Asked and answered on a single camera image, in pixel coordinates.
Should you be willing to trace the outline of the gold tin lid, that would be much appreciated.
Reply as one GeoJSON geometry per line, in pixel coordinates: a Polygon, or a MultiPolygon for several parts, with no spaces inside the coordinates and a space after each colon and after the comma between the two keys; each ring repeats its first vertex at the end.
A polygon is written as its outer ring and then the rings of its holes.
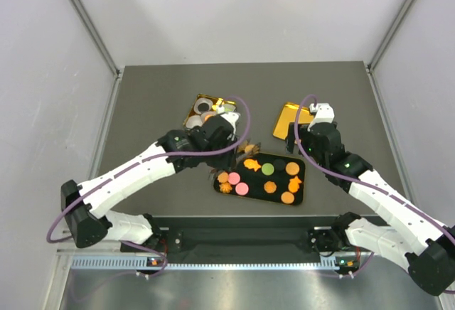
{"type": "MultiPolygon", "coordinates": [[[[281,140],[285,140],[288,134],[289,125],[294,123],[296,119],[296,113],[298,111],[298,104],[292,102],[286,102],[282,107],[274,129],[272,136],[281,140]]],[[[309,124],[313,120],[314,116],[310,114],[309,109],[303,107],[299,114],[298,124],[309,124]]]]}

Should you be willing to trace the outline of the green christmas cookie tin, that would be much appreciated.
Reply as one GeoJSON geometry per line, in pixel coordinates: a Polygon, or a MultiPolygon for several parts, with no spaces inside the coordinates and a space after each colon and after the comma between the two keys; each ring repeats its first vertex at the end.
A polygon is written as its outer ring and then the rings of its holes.
{"type": "Polygon", "coordinates": [[[210,117],[221,112],[234,112],[237,109],[235,102],[221,97],[199,94],[190,107],[190,111],[183,126],[186,129],[192,129],[195,126],[201,126],[210,117]]]}

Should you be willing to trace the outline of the metal serving tongs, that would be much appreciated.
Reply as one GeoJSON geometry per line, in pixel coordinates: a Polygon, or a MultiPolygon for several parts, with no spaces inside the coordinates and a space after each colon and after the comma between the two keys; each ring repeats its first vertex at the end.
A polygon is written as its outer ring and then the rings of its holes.
{"type": "Polygon", "coordinates": [[[239,146],[235,148],[230,154],[226,154],[227,163],[221,168],[212,168],[209,173],[209,180],[214,180],[222,172],[230,173],[239,163],[245,159],[252,158],[255,154],[259,153],[261,149],[261,142],[253,143],[250,139],[244,140],[239,146]]]}

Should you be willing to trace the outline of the orange biscuit stack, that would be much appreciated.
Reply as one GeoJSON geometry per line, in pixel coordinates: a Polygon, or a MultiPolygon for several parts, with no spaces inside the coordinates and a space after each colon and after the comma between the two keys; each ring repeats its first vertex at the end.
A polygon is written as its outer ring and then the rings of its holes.
{"type": "Polygon", "coordinates": [[[246,154],[251,154],[256,150],[256,146],[254,144],[248,144],[244,148],[244,152],[246,154]]]}

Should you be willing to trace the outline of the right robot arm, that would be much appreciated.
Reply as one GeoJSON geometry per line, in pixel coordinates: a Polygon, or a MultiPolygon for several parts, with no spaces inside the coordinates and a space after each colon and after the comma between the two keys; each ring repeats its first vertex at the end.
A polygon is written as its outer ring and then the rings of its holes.
{"type": "Polygon", "coordinates": [[[286,148],[295,148],[327,180],[381,217],[389,228],[346,213],[333,225],[340,250],[358,246],[408,273],[424,292],[439,296],[454,290],[454,228],[427,215],[387,183],[361,156],[346,151],[335,122],[291,123],[286,148]]]}

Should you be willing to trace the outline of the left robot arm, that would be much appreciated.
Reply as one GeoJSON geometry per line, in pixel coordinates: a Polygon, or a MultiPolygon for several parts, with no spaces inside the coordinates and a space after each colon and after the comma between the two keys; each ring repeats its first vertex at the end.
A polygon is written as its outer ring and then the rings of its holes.
{"type": "Polygon", "coordinates": [[[236,128],[240,114],[213,115],[192,129],[174,129],[145,151],[89,181],[65,182],[60,188],[61,208],[78,248],[103,240],[129,242],[155,250],[162,234],[151,215],[128,215],[113,207],[144,187],[204,163],[215,170],[235,165],[236,128]]]}

